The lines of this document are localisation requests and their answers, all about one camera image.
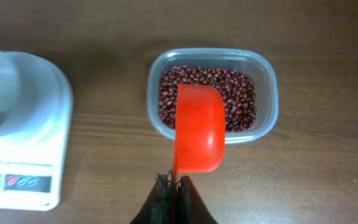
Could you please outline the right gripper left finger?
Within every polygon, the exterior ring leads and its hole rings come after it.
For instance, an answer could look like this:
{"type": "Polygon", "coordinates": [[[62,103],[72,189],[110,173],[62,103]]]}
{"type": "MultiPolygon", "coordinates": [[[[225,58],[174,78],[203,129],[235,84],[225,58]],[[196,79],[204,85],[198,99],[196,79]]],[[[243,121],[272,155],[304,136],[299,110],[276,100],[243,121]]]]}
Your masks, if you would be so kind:
{"type": "Polygon", "coordinates": [[[130,224],[171,224],[175,204],[176,184],[173,170],[156,173],[155,183],[143,206],[130,224]]]}

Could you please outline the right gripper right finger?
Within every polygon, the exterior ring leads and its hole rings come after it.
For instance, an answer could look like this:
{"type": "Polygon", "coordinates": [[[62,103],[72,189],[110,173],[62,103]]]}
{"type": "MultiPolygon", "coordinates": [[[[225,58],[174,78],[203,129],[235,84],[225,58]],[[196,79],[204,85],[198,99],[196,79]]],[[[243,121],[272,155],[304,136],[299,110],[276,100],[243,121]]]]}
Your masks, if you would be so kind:
{"type": "Polygon", "coordinates": [[[180,179],[177,191],[175,223],[218,224],[208,211],[194,183],[187,175],[180,179]]]}

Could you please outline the orange measuring scoop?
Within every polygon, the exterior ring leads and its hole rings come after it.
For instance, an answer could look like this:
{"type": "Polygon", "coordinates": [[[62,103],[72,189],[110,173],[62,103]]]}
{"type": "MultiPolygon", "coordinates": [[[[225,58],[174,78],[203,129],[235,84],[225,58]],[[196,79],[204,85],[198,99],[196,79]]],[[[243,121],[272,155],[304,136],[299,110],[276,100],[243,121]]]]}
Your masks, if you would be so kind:
{"type": "Polygon", "coordinates": [[[178,86],[175,118],[174,179],[183,173],[211,172],[219,167],[225,147],[224,102],[217,89],[178,86]]]}

